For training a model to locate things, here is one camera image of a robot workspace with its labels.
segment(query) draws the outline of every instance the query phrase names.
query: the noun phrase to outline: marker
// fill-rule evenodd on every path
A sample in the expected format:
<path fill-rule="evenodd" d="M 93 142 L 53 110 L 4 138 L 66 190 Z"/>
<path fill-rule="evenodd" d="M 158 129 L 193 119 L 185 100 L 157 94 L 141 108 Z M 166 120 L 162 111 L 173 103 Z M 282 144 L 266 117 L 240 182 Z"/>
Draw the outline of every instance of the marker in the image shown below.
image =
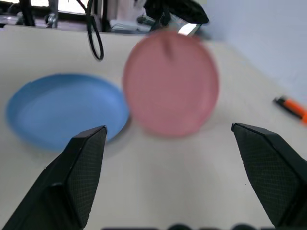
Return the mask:
<path fill-rule="evenodd" d="M 307 110 L 298 102 L 285 96 L 275 98 L 274 102 L 307 124 Z"/>

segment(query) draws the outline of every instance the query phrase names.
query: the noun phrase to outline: table surface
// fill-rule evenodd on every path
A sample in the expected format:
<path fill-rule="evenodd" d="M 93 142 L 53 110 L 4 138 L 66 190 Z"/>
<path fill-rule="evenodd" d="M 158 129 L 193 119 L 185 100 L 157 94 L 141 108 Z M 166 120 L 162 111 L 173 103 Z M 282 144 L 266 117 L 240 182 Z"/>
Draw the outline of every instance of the table surface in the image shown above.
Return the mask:
<path fill-rule="evenodd" d="M 0 228 L 58 152 L 19 140 L 4 120 L 5 105 L 25 83 L 53 73 L 82 72 L 121 87 L 124 63 L 139 36 L 101 34 L 105 59 L 97 62 L 87 34 L 8 26 L 0 31 Z M 271 226 L 244 170 L 233 122 L 280 134 L 302 157 L 306 127 L 272 104 L 285 91 L 232 47 L 205 44 L 220 73 L 216 109 L 200 132 L 167 139 L 135 122 L 107 144 L 87 230 L 102 227 L 229 229 L 237 223 Z"/>

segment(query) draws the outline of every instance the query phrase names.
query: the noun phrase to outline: window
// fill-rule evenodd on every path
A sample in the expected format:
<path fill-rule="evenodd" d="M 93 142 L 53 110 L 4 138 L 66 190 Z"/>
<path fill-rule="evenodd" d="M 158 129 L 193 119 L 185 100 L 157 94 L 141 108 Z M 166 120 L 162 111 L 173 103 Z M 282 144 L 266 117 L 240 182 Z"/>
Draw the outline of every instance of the window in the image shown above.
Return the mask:
<path fill-rule="evenodd" d="M 2 0 L 6 2 L 19 3 L 19 0 Z M 81 0 L 87 6 L 88 0 Z M 48 0 L 31 0 L 32 6 L 48 6 Z M 85 14 L 84 9 L 79 5 L 76 0 L 59 0 L 59 11 L 69 13 L 82 13 Z"/>

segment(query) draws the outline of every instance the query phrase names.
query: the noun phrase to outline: chair leg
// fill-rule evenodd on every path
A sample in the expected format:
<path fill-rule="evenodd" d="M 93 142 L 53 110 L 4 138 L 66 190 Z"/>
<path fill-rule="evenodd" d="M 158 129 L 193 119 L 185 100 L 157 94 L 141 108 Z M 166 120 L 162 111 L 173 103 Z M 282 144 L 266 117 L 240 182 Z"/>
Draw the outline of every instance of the chair leg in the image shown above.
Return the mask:
<path fill-rule="evenodd" d="M 31 12 L 31 0 L 19 0 L 20 8 L 24 17 L 24 24 L 35 26 L 34 17 Z"/>

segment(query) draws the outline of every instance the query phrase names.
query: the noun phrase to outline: pink plate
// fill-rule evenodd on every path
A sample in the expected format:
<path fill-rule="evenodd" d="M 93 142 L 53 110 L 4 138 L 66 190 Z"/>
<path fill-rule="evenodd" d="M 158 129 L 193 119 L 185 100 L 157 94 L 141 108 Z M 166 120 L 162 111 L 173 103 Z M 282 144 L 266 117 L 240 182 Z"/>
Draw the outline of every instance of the pink plate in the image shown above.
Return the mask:
<path fill-rule="evenodd" d="M 159 31 L 141 40 L 124 68 L 123 90 L 132 116 L 164 136 L 197 132 L 215 107 L 218 89 L 210 53 L 176 32 Z"/>

